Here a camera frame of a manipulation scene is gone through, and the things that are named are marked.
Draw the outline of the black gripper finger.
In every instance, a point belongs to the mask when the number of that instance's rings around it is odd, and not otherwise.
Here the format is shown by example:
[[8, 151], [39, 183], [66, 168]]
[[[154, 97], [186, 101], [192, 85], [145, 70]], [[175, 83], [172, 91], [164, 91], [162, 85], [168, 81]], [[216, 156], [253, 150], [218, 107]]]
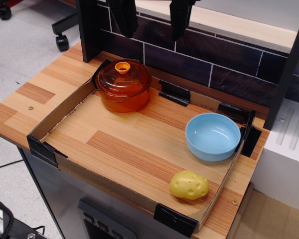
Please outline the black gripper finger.
[[135, 0], [108, 0], [107, 3], [121, 34], [132, 38], [139, 26]]
[[189, 26], [192, 6], [195, 0], [172, 0], [169, 5], [172, 27], [172, 40], [178, 41], [185, 35]]

